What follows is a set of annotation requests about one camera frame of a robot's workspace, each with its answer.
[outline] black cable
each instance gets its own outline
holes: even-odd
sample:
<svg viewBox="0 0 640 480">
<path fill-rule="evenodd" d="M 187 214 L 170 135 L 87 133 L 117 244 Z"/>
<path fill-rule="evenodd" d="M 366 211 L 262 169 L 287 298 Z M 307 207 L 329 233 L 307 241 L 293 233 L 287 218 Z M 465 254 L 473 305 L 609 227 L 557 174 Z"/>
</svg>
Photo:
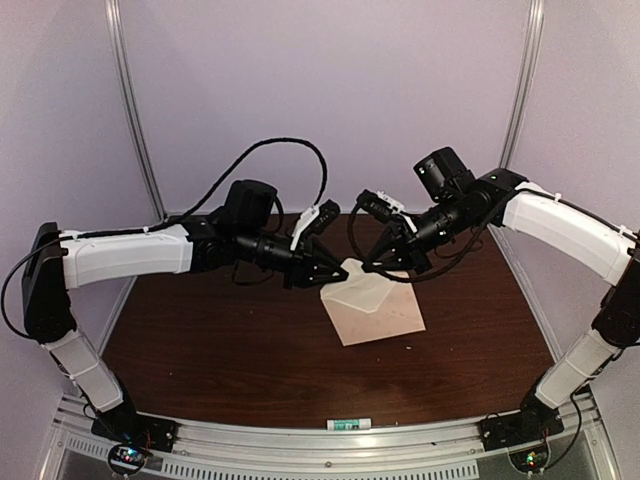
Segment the black cable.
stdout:
<svg viewBox="0 0 640 480">
<path fill-rule="evenodd" d="M 2 319 L 4 320 L 4 323 L 7 324 L 7 327 L 9 327 L 9 330 L 11 330 L 13 333 L 18 335 L 19 337 L 25 338 L 27 340 L 33 340 L 33 338 L 30 335 L 27 335 L 26 333 L 23 333 L 20 330 L 18 330 L 16 327 L 14 327 L 11 321 L 9 320 L 9 316 L 7 315 L 7 309 L 6 309 L 6 297 L 7 297 L 7 288 L 9 287 L 9 282 L 11 281 L 13 276 L 16 274 L 16 272 L 20 269 L 20 267 L 25 263 L 27 263 L 29 260 L 31 260 L 31 258 L 33 258 L 37 254 L 42 252 L 44 249 L 49 248 L 50 246 L 55 245 L 58 242 L 71 240 L 71 238 L 72 237 L 62 237 L 60 239 L 52 240 L 51 242 L 45 243 L 44 245 L 41 245 L 35 250 L 29 252 L 28 255 L 25 255 L 24 257 L 22 257 L 20 261 L 18 261 L 18 263 L 16 263 L 13 266 L 9 274 L 4 279 L 4 282 L 2 284 L 2 290 L 0 291 L 0 312 L 2 313 Z"/>
<path fill-rule="evenodd" d="M 444 275 L 445 273 L 450 271 L 452 268 L 454 268 L 456 265 L 458 265 L 464 259 L 464 257 L 467 255 L 467 253 L 469 253 L 469 251 L 473 248 L 474 244 L 476 243 L 476 241 L 478 240 L 478 238 L 482 234 L 482 231 L 487 227 L 489 222 L 491 222 L 491 220 L 493 220 L 493 218 L 496 215 L 498 215 L 498 213 L 500 213 L 500 211 L 504 208 L 504 206 L 507 204 L 507 202 L 509 202 L 516 195 L 519 195 L 523 191 L 527 191 L 527 190 L 525 190 L 525 189 L 520 189 L 520 190 L 514 189 L 514 190 L 511 190 L 503 198 L 501 198 L 500 201 L 498 203 L 496 203 L 495 206 L 491 209 L 491 211 L 487 214 L 487 216 L 480 222 L 480 224 L 477 227 L 477 230 L 471 235 L 471 238 L 466 243 L 466 245 L 460 250 L 460 252 L 458 252 L 458 254 L 449 263 L 447 263 L 443 267 L 440 267 L 438 270 L 435 270 L 435 271 L 432 271 L 432 272 L 429 272 L 429 273 L 425 273 L 425 274 L 420 275 L 418 277 L 405 278 L 405 277 L 398 277 L 396 275 L 391 275 L 390 273 L 388 273 L 383 268 L 380 268 L 380 267 L 374 265 L 372 262 L 367 260 L 367 258 L 365 257 L 364 253 L 362 252 L 362 250 L 358 247 L 358 245 L 356 243 L 356 239 L 355 239 L 355 235 L 354 235 L 354 231 L 353 231 L 355 219 L 356 219 L 358 211 L 360 210 L 360 206 L 359 205 L 356 205 L 355 207 L 353 207 L 353 209 L 351 210 L 351 213 L 349 214 L 349 219 L 347 221 L 347 236 L 349 237 L 349 243 L 351 244 L 351 248 L 353 249 L 353 252 L 356 254 L 356 257 L 359 260 L 361 260 L 363 262 L 363 264 L 369 270 L 377 273 L 378 275 L 381 275 L 384 278 L 388 278 L 389 280 L 393 280 L 393 281 L 398 282 L 398 283 L 419 283 L 419 282 L 425 282 L 427 280 L 433 280 L 434 278 L 437 278 L 437 277 L 439 277 L 441 275 Z"/>
<path fill-rule="evenodd" d="M 205 193 L 200 200 L 196 202 L 196 204 L 188 209 L 186 212 L 172 217 L 171 219 L 165 219 L 162 222 L 152 225 L 146 228 L 127 228 L 123 230 L 98 230 L 94 232 L 85 232 L 78 235 L 77 238 L 96 238 L 96 237 L 110 237 L 116 235 L 135 235 L 146 232 L 158 232 L 160 230 L 164 230 L 165 228 L 172 227 L 173 225 L 177 225 L 189 216 L 193 215 L 200 207 L 202 207 L 215 193 L 218 187 L 233 173 L 233 171 L 254 151 L 260 147 L 264 147 L 265 145 L 272 145 L 274 143 L 293 143 L 297 145 L 302 145 L 304 147 L 309 148 L 313 153 L 316 154 L 318 161 L 320 162 L 320 167 L 322 168 L 322 179 L 320 181 L 320 188 L 318 190 L 318 195 L 314 200 L 314 204 L 320 203 L 322 199 L 322 195 L 324 195 L 324 191 L 327 187 L 327 178 L 328 178 L 328 169 L 327 169 L 327 161 L 325 160 L 322 152 L 316 147 L 313 143 L 308 140 L 304 140 L 302 138 L 295 137 L 276 137 L 276 138 L 267 138 L 265 140 L 261 140 L 257 143 L 254 143 L 249 148 L 247 148 L 242 155 L 240 155 L 229 168 L 227 168 L 222 175 L 214 182 L 211 188 Z"/>
<path fill-rule="evenodd" d="M 351 248 L 353 250 L 353 252 L 356 254 L 356 257 L 361 260 L 363 262 L 364 265 L 366 265 L 366 267 L 377 273 L 378 275 L 381 275 L 385 278 L 388 278 L 389 280 L 393 280 L 396 281 L 398 283 L 419 283 L 419 282 L 424 282 L 427 280 L 432 280 L 434 278 L 437 278 L 447 272 L 449 272 L 452 268 L 454 268 L 456 265 L 458 265 L 463 259 L 464 257 L 467 255 L 467 253 L 469 253 L 472 248 L 473 245 L 477 242 L 478 238 L 480 237 L 480 234 L 482 233 L 482 231 L 487 227 L 487 225 L 489 225 L 489 223 L 491 222 L 491 220 L 493 220 L 493 218 L 498 215 L 500 213 L 500 211 L 505 207 L 505 205 L 511 201 L 516 195 L 519 195 L 520 193 L 532 193 L 534 195 L 537 195 L 539 197 L 544 197 L 547 199 L 551 199 L 551 200 L 556 200 L 556 197 L 554 195 L 550 195 L 547 193 L 543 193 L 543 192 L 539 192 L 537 190 L 532 190 L 529 188 L 521 188 L 521 189 L 514 189 L 511 190 L 507 195 L 505 195 L 502 199 L 500 199 L 500 201 L 498 203 L 496 203 L 496 205 L 491 209 L 491 211 L 486 215 L 486 217 L 482 220 L 482 222 L 480 222 L 480 224 L 477 226 L 477 230 L 472 234 L 471 238 L 469 239 L 469 241 L 466 243 L 466 245 L 453 257 L 453 259 L 446 264 L 444 267 L 439 268 L 438 270 L 417 276 L 417 277 L 409 277 L 409 278 L 405 278 L 405 277 L 398 277 L 396 275 L 392 275 L 390 273 L 388 273 L 386 270 L 384 270 L 383 268 L 380 268 L 376 265 L 374 265 L 372 262 L 369 262 L 366 259 L 366 256 L 364 255 L 364 253 L 362 252 L 362 250 L 358 247 L 357 243 L 356 243 L 356 239 L 355 239 L 355 235 L 354 235 L 354 231 L 353 231 L 353 227 L 355 224 L 355 219 L 356 219 L 356 214 L 358 213 L 358 211 L 360 210 L 360 206 L 356 205 L 352 210 L 351 213 L 349 214 L 349 219 L 347 221 L 347 235 L 349 237 L 349 243 L 351 244 Z M 573 208 L 575 210 L 577 210 L 578 212 L 587 215 L 588 217 L 602 223 L 603 225 L 605 225 L 606 227 L 610 228 L 611 230 L 615 231 L 615 232 L 619 232 L 620 229 L 618 227 L 616 227 L 615 225 L 613 225 L 612 223 L 606 221 L 605 219 L 603 219 L 602 217 L 589 212 L 588 210 L 585 210 L 582 207 L 579 207 L 571 202 L 568 202 L 566 200 L 563 199 L 558 199 L 557 200 L 559 203 L 562 203 L 570 208 Z M 638 240 L 638 238 L 634 235 L 631 235 L 627 232 L 622 232 L 622 235 L 633 241 L 636 245 L 640 245 L 640 241 Z"/>
<path fill-rule="evenodd" d="M 473 235 L 473 233 L 475 232 L 475 228 L 471 227 L 469 229 L 469 231 L 471 232 L 471 234 Z M 456 255 L 458 255 L 460 253 L 460 250 L 458 250 L 457 252 L 454 253 L 440 253 L 438 251 L 438 249 L 441 247 L 442 245 L 438 245 L 436 248 L 433 249 L 433 254 L 442 259 L 442 260 L 449 260 L 451 258 L 454 258 Z M 471 250 L 469 250 L 469 253 L 475 253 L 475 252 L 479 252 L 480 250 L 482 250 L 482 247 L 484 247 L 484 240 L 482 238 L 479 238 L 478 241 L 476 242 L 474 248 L 472 248 Z"/>
<path fill-rule="evenodd" d="M 567 456 L 567 454 L 569 453 L 569 451 L 573 448 L 573 446 L 576 444 L 576 441 L 578 440 L 578 436 L 580 435 L 580 430 L 582 429 L 582 412 L 580 412 L 580 407 L 578 407 L 578 403 L 576 402 L 575 399 L 575 394 L 571 394 L 571 397 L 569 397 L 571 399 L 571 403 L 573 403 L 573 406 L 576 409 L 576 413 L 578 414 L 578 428 L 576 428 L 576 433 L 573 436 L 573 438 L 571 439 L 571 442 L 569 443 L 569 445 L 567 446 L 567 448 L 565 449 L 564 452 L 562 452 L 562 454 L 556 458 L 553 462 L 551 462 L 549 465 L 544 467 L 544 471 L 546 472 L 547 470 L 552 469 L 553 467 L 555 467 L 556 465 L 558 465 L 558 463 L 560 463 L 560 461 Z"/>
<path fill-rule="evenodd" d="M 231 175 L 231 173 L 238 167 L 238 165 L 240 165 L 251 154 L 251 152 L 265 145 L 272 145 L 274 143 L 293 143 L 293 144 L 302 145 L 304 147 L 311 149 L 316 154 L 316 156 L 318 157 L 318 161 L 320 162 L 320 166 L 322 168 L 322 179 L 320 181 L 320 188 L 318 191 L 318 195 L 314 201 L 314 204 L 319 203 L 320 199 L 322 198 L 322 195 L 324 195 L 324 191 L 327 186 L 328 171 L 327 171 L 327 161 L 325 160 L 324 156 L 322 155 L 322 152 L 318 149 L 318 147 L 316 147 L 313 143 L 311 143 L 308 140 L 304 140 L 301 138 L 294 138 L 294 137 L 277 137 L 277 138 L 268 138 L 266 140 L 261 140 L 257 143 L 254 143 L 248 149 L 246 149 L 242 153 L 242 155 L 240 155 L 231 164 L 231 166 L 224 171 L 224 173 L 218 178 L 218 180 L 216 180 L 215 183 L 211 186 L 209 191 L 205 193 L 204 196 L 200 200 L 198 200 L 198 202 L 193 207 L 191 207 L 189 210 L 187 210 L 183 214 L 172 218 L 171 220 L 165 219 L 161 223 L 158 223 L 156 225 L 146 227 L 146 228 L 138 227 L 138 228 L 125 228 L 121 230 L 96 230 L 92 232 L 81 233 L 76 237 L 59 238 L 57 240 L 47 243 L 46 245 L 42 245 L 41 247 L 38 247 L 37 249 L 30 252 L 28 255 L 23 257 L 11 269 L 11 271 L 9 272 L 9 275 L 7 275 L 7 277 L 5 278 L 4 283 L 2 285 L 2 291 L 0 293 L 0 309 L 2 311 L 2 318 L 4 322 L 7 324 L 7 327 L 9 327 L 9 329 L 19 337 L 27 340 L 33 340 L 31 336 L 21 332 L 16 327 L 14 327 L 11 321 L 9 320 L 9 317 L 7 316 L 7 312 L 5 308 L 5 297 L 6 297 L 6 292 L 7 292 L 7 287 L 9 285 L 9 282 L 11 281 L 13 276 L 16 274 L 16 272 L 20 269 L 22 265 L 28 262 L 29 259 L 31 259 L 35 255 L 40 253 L 42 250 L 44 250 L 47 247 L 50 247 L 51 245 L 54 245 L 57 242 L 72 240 L 74 238 L 86 239 L 86 238 L 96 238 L 96 237 L 112 237 L 112 236 L 118 236 L 118 235 L 135 235 L 135 234 L 146 233 L 146 232 L 157 232 L 165 228 L 169 228 L 173 225 L 177 225 L 178 223 L 182 222 L 184 219 L 192 215 L 194 212 L 196 212 L 200 207 L 202 207 L 202 205 L 204 205 L 207 202 L 207 200 L 211 198 L 211 196 L 222 184 L 222 182 L 224 182 L 227 179 L 227 177 Z M 282 203 L 277 197 L 276 197 L 276 208 L 278 208 L 278 215 L 279 215 L 278 228 L 276 229 L 276 231 L 279 231 L 280 228 L 282 228 L 282 223 L 284 222 L 284 209 L 282 208 Z"/>
</svg>

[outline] white wall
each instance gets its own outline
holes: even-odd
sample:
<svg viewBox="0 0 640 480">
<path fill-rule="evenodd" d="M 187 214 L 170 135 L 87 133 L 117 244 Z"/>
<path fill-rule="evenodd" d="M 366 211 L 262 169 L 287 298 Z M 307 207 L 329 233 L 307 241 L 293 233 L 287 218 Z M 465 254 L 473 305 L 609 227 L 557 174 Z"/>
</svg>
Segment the white wall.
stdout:
<svg viewBox="0 0 640 480">
<path fill-rule="evenodd" d="M 118 90 L 100 0 L 0 2 L 0 277 L 38 226 L 147 224 L 152 212 Z M 15 283 L 9 314 L 21 327 Z M 74 295 L 94 341 L 123 282 Z M 66 382 L 33 342 L 0 325 L 0 477 L 34 477 Z"/>
<path fill-rule="evenodd" d="M 547 2 L 538 69 L 512 168 L 631 228 L 640 227 L 640 4 Z M 594 274 L 529 238 L 510 244 L 562 351 L 591 323 L 606 291 Z M 640 478 L 640 351 L 594 391 L 623 478 Z"/>
<path fill-rule="evenodd" d="M 182 211 L 246 147 L 300 136 L 349 209 L 384 188 L 429 203 L 411 167 L 452 145 L 476 172 L 500 159 L 526 0 L 136 0 L 122 19 L 143 128 L 167 210 Z M 319 168 L 297 146 L 256 152 L 238 176 L 309 206 Z M 224 199 L 221 188 L 209 209 Z"/>
</svg>

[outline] robotic arm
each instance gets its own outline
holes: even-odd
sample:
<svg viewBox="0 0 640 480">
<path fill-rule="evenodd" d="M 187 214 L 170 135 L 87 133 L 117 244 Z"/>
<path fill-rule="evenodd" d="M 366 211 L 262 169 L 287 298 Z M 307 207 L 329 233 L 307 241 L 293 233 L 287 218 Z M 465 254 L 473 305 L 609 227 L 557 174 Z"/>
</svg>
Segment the robotic arm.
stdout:
<svg viewBox="0 0 640 480">
<path fill-rule="evenodd" d="M 432 267 L 428 252 L 464 230 L 481 230 L 492 223 L 557 248 L 612 286 L 589 330 L 535 383 L 520 412 L 480 423 L 486 450 L 538 440 L 547 428 L 552 434 L 561 432 L 557 408 L 640 338 L 640 249 L 636 236 L 509 170 L 499 168 L 476 179 L 448 147 L 420 161 L 414 171 L 437 203 L 422 215 L 408 214 L 383 192 L 365 190 L 358 197 L 352 213 L 362 208 L 387 224 L 373 249 L 361 258 L 365 269 L 385 276 L 393 270 L 421 274 Z M 474 234 L 468 246 L 476 238 Z M 426 277 L 438 273 L 428 272 Z"/>
<path fill-rule="evenodd" d="M 133 275 L 207 272 L 236 261 L 282 272 L 285 288 L 345 280 L 341 261 L 315 237 L 337 218 L 338 205 L 329 200 L 308 209 L 289 238 L 265 230 L 276 193 L 261 182 L 236 181 L 213 213 L 154 232 L 83 238 L 81 232 L 59 232 L 55 223 L 40 227 L 22 278 L 25 330 L 85 394 L 97 415 L 95 434 L 171 451 L 175 423 L 136 412 L 78 328 L 67 290 Z"/>
</svg>

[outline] wooden table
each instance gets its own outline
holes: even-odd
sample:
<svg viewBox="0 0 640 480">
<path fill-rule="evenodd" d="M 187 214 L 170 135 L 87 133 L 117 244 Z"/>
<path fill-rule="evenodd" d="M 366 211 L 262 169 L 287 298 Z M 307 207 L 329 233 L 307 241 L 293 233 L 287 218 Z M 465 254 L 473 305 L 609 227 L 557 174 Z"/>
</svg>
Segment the wooden table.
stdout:
<svg viewBox="0 0 640 480">
<path fill-rule="evenodd" d="M 351 254 L 343 216 L 323 235 Z M 358 219 L 370 245 L 380 227 Z M 540 330 L 491 236 L 443 277 L 417 284 L 427 331 L 342 347 L 319 289 L 281 277 L 237 287 L 231 270 L 139 278 L 104 358 L 138 409 L 265 427 L 450 420 L 518 407 L 551 364 Z M 462 245 L 447 247 L 451 251 Z M 256 278 L 252 266 L 240 269 Z"/>
</svg>

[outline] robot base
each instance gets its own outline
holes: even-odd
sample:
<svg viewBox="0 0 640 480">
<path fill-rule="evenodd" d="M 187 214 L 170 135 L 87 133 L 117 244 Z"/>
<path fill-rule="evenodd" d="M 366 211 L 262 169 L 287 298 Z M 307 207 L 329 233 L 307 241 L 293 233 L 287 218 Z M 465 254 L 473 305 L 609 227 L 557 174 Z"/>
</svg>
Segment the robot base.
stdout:
<svg viewBox="0 0 640 480">
<path fill-rule="evenodd" d="M 140 422 L 141 431 L 149 432 L 150 449 L 157 450 L 159 452 L 171 453 L 173 450 L 173 442 L 176 437 L 176 430 L 178 425 L 173 420 L 165 420 L 164 418 L 149 417 L 146 415 L 138 415 L 138 421 Z M 99 437 L 107 438 L 109 440 L 120 441 L 119 438 L 114 438 L 113 435 L 105 428 L 105 425 L 99 420 L 94 420 L 91 426 L 91 433 Z M 143 442 L 133 442 L 136 446 L 145 448 L 145 438 Z"/>
<path fill-rule="evenodd" d="M 547 436 L 564 431 L 562 420 L 555 416 L 542 420 L 531 410 L 485 418 L 478 428 L 486 452 L 538 442 L 545 431 Z"/>
</svg>

